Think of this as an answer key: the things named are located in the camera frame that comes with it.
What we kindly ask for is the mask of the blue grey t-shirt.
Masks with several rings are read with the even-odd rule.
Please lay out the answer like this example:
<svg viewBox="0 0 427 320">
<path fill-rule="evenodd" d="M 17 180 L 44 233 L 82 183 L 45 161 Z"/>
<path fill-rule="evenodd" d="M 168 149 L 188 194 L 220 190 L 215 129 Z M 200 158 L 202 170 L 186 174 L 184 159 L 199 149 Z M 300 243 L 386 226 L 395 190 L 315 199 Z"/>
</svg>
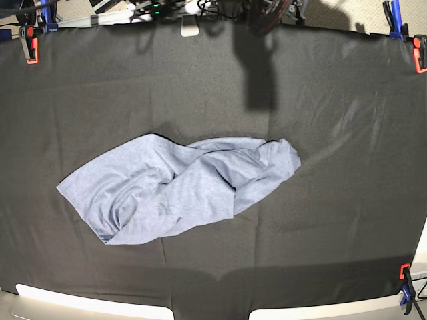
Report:
<svg viewBox="0 0 427 320">
<path fill-rule="evenodd" d="M 142 245 L 232 219 L 299 169 L 285 139 L 223 137 L 180 145 L 133 139 L 89 161 L 57 186 L 106 245 Z"/>
</svg>

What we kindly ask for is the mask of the black table cloth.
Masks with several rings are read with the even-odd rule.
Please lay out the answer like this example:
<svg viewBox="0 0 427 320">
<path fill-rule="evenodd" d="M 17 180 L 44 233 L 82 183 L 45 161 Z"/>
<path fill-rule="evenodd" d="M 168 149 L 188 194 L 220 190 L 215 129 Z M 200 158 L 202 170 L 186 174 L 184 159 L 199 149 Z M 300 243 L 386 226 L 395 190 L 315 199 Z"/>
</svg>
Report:
<svg viewBox="0 0 427 320">
<path fill-rule="evenodd" d="M 426 220 L 426 76 L 387 37 L 132 23 L 1 44 L 1 287 L 159 305 L 177 319 L 396 294 Z M 146 133 L 288 140 L 296 174 L 235 219 L 104 245 L 56 187 Z"/>
</svg>

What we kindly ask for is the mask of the blue clamp far left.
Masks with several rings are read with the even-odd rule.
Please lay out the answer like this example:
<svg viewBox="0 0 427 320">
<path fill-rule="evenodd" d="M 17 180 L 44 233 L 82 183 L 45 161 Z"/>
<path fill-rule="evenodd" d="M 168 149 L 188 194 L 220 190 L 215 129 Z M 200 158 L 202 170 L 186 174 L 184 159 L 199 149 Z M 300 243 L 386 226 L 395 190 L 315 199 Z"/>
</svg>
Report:
<svg viewBox="0 0 427 320">
<path fill-rule="evenodd" d="M 38 1 L 38 6 L 43 6 L 36 10 L 37 24 L 42 32 L 50 33 L 59 30 L 57 18 L 57 1 Z"/>
</svg>

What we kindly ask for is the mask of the orange black clamp far left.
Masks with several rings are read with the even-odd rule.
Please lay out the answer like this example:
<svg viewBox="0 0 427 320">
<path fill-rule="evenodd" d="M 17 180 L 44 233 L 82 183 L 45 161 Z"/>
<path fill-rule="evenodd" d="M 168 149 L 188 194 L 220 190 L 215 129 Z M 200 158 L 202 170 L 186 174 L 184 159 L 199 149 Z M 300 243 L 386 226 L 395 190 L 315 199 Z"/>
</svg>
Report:
<svg viewBox="0 0 427 320">
<path fill-rule="evenodd" d="M 35 28 L 24 26 L 19 29 L 19 39 L 21 41 L 24 56 L 28 65 L 34 65 L 39 62 L 39 46 L 36 37 Z"/>
</svg>

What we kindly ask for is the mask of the orange black clamp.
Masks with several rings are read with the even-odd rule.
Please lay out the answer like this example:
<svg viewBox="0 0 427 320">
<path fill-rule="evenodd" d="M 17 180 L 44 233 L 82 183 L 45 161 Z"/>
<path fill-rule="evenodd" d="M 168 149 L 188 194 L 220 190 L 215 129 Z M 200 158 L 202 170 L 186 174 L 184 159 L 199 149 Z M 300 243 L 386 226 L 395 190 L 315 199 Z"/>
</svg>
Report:
<svg viewBox="0 0 427 320">
<path fill-rule="evenodd" d="M 413 57 L 417 73 L 426 72 L 426 35 L 415 35 L 413 40 Z"/>
<path fill-rule="evenodd" d="M 39 62 L 39 46 L 36 37 L 35 28 L 24 26 L 19 29 L 19 39 L 21 41 L 24 56 L 28 65 L 34 65 Z"/>
</svg>

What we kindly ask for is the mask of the blue clamp far right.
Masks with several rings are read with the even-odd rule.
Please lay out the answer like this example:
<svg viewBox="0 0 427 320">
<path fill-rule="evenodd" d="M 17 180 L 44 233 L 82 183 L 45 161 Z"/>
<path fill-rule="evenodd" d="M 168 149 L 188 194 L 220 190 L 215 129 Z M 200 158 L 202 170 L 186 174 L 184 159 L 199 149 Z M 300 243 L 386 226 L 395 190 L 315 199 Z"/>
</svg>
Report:
<svg viewBox="0 0 427 320">
<path fill-rule="evenodd" d="M 392 39 L 407 41 L 409 37 L 408 25 L 406 23 L 403 24 L 402 22 L 399 0 L 383 1 L 382 6 L 390 28 L 389 37 Z"/>
</svg>

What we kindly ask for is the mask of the orange black clamp far right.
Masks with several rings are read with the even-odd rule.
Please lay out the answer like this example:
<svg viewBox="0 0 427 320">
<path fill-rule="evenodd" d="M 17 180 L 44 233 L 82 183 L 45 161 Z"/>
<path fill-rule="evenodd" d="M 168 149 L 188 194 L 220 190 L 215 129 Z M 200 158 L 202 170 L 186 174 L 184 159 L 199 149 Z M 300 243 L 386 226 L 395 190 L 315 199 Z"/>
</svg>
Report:
<svg viewBox="0 0 427 320">
<path fill-rule="evenodd" d="M 413 57 L 417 73 L 426 72 L 426 35 L 415 35 L 413 40 Z"/>
</svg>

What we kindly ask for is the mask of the blue orange clamp near right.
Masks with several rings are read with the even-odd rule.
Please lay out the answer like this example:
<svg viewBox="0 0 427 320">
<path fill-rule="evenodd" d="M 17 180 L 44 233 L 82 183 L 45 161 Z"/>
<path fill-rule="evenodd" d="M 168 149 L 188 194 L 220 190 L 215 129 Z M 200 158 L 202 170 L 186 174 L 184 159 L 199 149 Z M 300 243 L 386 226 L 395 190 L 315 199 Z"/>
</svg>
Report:
<svg viewBox="0 0 427 320">
<path fill-rule="evenodd" d="M 400 306 L 405 306 L 404 314 L 409 315 L 412 310 L 415 296 L 409 263 L 401 265 L 399 279 L 402 281 L 401 291 L 403 292 L 403 298 L 400 301 Z"/>
</svg>

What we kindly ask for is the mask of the aluminium rail at back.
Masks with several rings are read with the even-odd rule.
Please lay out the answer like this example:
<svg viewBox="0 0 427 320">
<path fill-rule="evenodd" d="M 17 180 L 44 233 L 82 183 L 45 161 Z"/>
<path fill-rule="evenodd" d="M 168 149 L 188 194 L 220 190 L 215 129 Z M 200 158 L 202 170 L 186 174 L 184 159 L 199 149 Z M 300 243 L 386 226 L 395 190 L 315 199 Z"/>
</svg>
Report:
<svg viewBox="0 0 427 320">
<path fill-rule="evenodd" d="M 181 17 L 184 12 L 181 9 L 167 12 L 164 7 L 154 6 L 148 10 L 121 10 L 107 13 L 94 14 L 88 17 L 76 18 L 72 20 L 60 21 L 57 23 L 59 29 L 64 28 L 88 28 L 101 25 L 122 25 L 130 23 L 146 23 L 159 21 L 162 18 L 171 19 Z"/>
</svg>

